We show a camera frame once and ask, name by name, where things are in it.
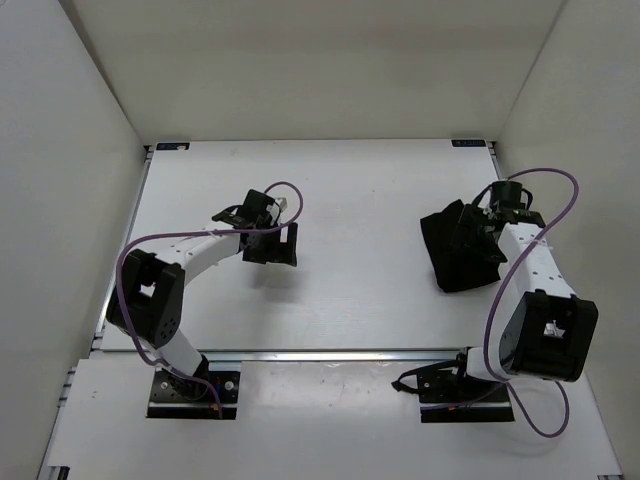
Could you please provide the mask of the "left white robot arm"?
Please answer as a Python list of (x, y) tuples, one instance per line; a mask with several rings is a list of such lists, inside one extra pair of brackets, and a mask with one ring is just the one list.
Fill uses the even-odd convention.
[(222, 261), (296, 266), (298, 223), (287, 200), (251, 189), (194, 231), (150, 234), (127, 244), (116, 262), (106, 320), (133, 342), (144, 363), (164, 370), (186, 401), (220, 400), (209, 361), (181, 329), (186, 287)]

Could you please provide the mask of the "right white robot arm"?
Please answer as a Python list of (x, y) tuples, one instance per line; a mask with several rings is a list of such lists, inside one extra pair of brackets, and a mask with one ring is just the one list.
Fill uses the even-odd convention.
[(513, 286), (518, 303), (507, 312), (494, 302), (488, 325), (501, 320), (499, 337), (458, 356), (448, 376), (449, 391), (471, 400), (484, 381), (507, 382), (517, 376), (574, 382), (582, 374), (598, 320), (594, 302), (580, 298), (561, 274), (546, 239), (542, 216), (531, 210), (531, 194), (513, 180), (492, 183), (489, 202), (464, 209), (473, 232), (488, 241), (493, 260), (508, 270), (499, 291)]

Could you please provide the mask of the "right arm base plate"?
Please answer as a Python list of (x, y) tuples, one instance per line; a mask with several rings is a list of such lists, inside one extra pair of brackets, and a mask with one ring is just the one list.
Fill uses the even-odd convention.
[(515, 420), (507, 388), (500, 382), (467, 376), (459, 360), (405, 371), (391, 386), (397, 392), (418, 396), (423, 424)]

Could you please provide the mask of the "black skirt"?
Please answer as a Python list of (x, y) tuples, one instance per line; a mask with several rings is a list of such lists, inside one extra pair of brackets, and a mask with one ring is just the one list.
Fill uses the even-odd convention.
[(420, 220), (421, 233), (434, 269), (436, 283), (445, 293), (484, 287), (500, 279), (499, 265), (453, 252), (450, 240), (465, 203), (455, 200), (442, 211)]

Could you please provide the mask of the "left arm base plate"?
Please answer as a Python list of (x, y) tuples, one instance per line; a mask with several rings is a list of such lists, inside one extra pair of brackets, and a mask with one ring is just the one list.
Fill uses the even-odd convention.
[(192, 383), (158, 368), (154, 372), (146, 417), (150, 419), (235, 420), (241, 372), (209, 367), (214, 395), (202, 384)]

